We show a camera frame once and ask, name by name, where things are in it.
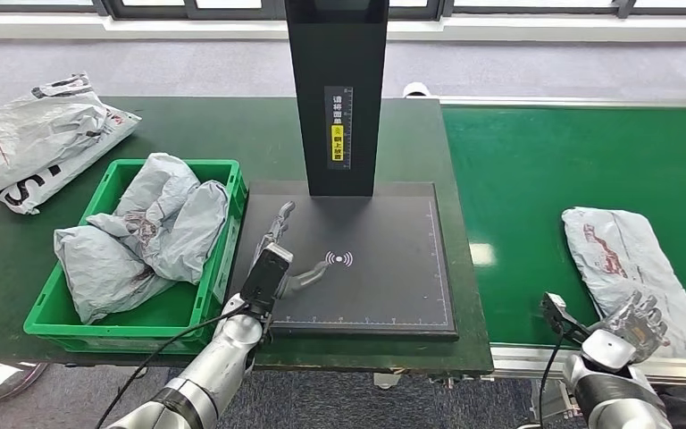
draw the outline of black mat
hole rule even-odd
[[[327,259],[314,286],[276,304],[272,331],[456,337],[431,183],[378,185],[372,198],[310,198],[302,181],[251,182],[230,294],[286,202],[296,202],[280,244],[291,274]]]

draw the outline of green plastic crate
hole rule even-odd
[[[145,161],[120,159],[111,163],[79,224],[88,224],[85,219],[90,215],[111,213]],[[198,286],[178,282],[137,308],[84,325],[75,312],[64,271],[57,262],[25,321],[26,333],[53,341],[67,351],[147,353],[183,329],[199,324],[221,310],[243,220],[247,189],[237,161],[185,162],[200,181],[214,180],[224,184],[230,197],[227,222],[204,265]],[[212,332],[213,328],[191,332],[168,346],[163,353],[198,353],[208,343]]]

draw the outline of white plastic mailer bag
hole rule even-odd
[[[131,310],[174,284],[94,226],[54,231],[54,252],[84,324]]]
[[[0,191],[0,201],[13,212],[37,215],[37,207],[46,202],[67,183],[78,177],[101,156],[127,138],[140,123],[140,117],[109,105],[101,136],[90,147],[63,163],[52,165]]]
[[[151,154],[114,212],[87,220],[120,240],[159,276],[198,284],[225,224],[227,204],[221,183],[200,184],[179,158]]]
[[[667,326],[654,356],[686,358],[686,292],[648,219],[623,210],[575,207],[562,213],[566,239],[601,318],[634,291],[654,296]]]
[[[106,122],[88,76],[33,88],[0,107],[0,190],[79,155]]]

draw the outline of gray carpet floor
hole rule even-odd
[[[101,95],[295,92],[283,41],[7,40],[0,41],[0,104],[77,71],[88,72]],[[414,80],[441,95],[686,99],[686,45],[389,43],[383,95],[398,97]],[[51,366],[29,390],[0,403],[0,428],[93,427],[129,373]],[[152,369],[112,418],[150,398],[168,377],[168,369]],[[221,427],[514,429],[527,416],[530,389],[526,380],[498,380],[450,391],[409,376],[382,391],[370,374],[261,372],[241,388]]]

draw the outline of green table surface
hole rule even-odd
[[[686,289],[686,108],[447,106],[443,110],[491,342],[556,342],[544,291],[597,320],[566,245],[572,206],[651,222]]]
[[[296,100],[292,98],[108,97],[144,118],[128,139],[40,207],[14,214],[0,203],[0,361],[131,364],[141,355],[67,353],[22,331],[51,272],[56,228],[77,224],[101,175],[117,158],[168,152],[182,158],[236,159],[247,181],[305,179]],[[282,338],[257,364],[281,368],[415,370],[486,374],[493,365],[440,106],[435,100],[382,105],[377,181],[435,183],[458,341],[404,338]],[[166,356],[159,365],[185,365]]]

